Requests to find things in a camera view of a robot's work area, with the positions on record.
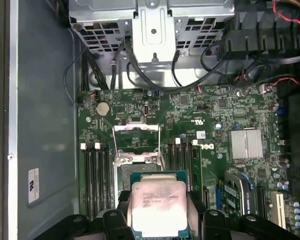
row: chipset heatsink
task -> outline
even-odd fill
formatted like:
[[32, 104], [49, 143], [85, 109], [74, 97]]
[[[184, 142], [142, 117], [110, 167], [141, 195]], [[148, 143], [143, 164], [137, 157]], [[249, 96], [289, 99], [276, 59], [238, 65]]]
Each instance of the chipset heatsink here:
[[264, 157], [261, 130], [230, 131], [229, 139], [232, 159], [261, 159]]
[[178, 237], [187, 229], [187, 188], [175, 175], [144, 176], [131, 193], [132, 229], [143, 238]]

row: gray side panel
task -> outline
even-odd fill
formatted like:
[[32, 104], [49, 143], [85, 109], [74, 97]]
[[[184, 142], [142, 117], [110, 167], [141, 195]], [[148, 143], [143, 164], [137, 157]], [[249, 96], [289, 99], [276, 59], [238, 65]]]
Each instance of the gray side panel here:
[[[19, 0], [18, 15], [18, 239], [33, 240], [79, 213], [76, 113], [63, 86], [75, 50], [44, 0]], [[36, 168], [39, 199], [29, 204], [28, 172]]]

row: black plastic frame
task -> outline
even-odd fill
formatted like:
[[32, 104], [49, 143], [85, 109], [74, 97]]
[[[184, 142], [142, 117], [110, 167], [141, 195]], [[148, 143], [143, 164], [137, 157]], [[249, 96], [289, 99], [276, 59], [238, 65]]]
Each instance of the black plastic frame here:
[[0, 240], [8, 239], [10, 0], [0, 0]]

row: capacitor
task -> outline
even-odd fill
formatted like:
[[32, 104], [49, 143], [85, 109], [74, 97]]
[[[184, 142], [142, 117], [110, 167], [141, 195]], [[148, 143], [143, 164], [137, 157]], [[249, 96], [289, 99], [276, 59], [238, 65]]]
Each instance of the capacitor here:
[[290, 164], [289, 163], [282, 163], [282, 162], [280, 162], [279, 165], [280, 165], [280, 167], [282, 167], [284, 169], [290, 168]]
[[149, 91], [146, 92], [146, 95], [147, 95], [148, 97], [152, 97], [152, 94], [153, 94], [153, 93], [152, 93], [151, 90], [149, 90]]
[[290, 183], [289, 180], [287, 180], [287, 179], [281, 179], [280, 182], [282, 182], [285, 185], [289, 185], [289, 183]]
[[300, 209], [299, 208], [292, 208], [291, 213], [299, 215], [300, 214]]
[[215, 125], [215, 129], [220, 130], [221, 128], [222, 128], [222, 126], [221, 126], [220, 123], [217, 123], [217, 124]]
[[283, 184], [282, 185], [282, 190], [288, 191], [289, 190], [289, 186], [287, 184]]
[[274, 174], [273, 174], [273, 178], [274, 178], [274, 179], [278, 179], [278, 178], [280, 178], [280, 174], [279, 174], [279, 173], [277, 173], [277, 172], [276, 172], [276, 173], [274, 173]]
[[292, 226], [295, 226], [297, 229], [300, 228], [300, 222], [299, 222], [299, 221], [292, 220], [292, 221], [291, 221], [291, 225], [292, 225]]
[[296, 215], [296, 214], [291, 214], [290, 215], [290, 218], [297, 221], [297, 222], [300, 222], [300, 215]]
[[297, 202], [297, 201], [291, 200], [291, 201], [289, 201], [289, 205], [294, 207], [294, 208], [297, 208], [297, 209], [300, 208], [300, 203]]
[[279, 162], [283, 163], [283, 164], [288, 164], [289, 163], [289, 159], [285, 158], [285, 157], [280, 157], [279, 158]]
[[278, 189], [282, 189], [283, 183], [280, 181], [275, 181], [274, 185], [278, 188]]

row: sticker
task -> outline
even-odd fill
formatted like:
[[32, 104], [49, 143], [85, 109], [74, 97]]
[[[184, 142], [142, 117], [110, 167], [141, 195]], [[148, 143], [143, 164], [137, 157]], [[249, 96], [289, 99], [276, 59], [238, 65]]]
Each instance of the sticker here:
[[224, 190], [232, 196], [237, 197], [237, 192], [232, 188], [228, 187], [227, 185], [224, 185]]
[[206, 139], [206, 131], [196, 131], [196, 139]]
[[39, 168], [28, 172], [28, 199], [29, 204], [39, 198]]
[[231, 201], [230, 199], [227, 199], [226, 202], [227, 202], [231, 207], [233, 207], [234, 209], [236, 209], [236, 204], [235, 204], [233, 201]]

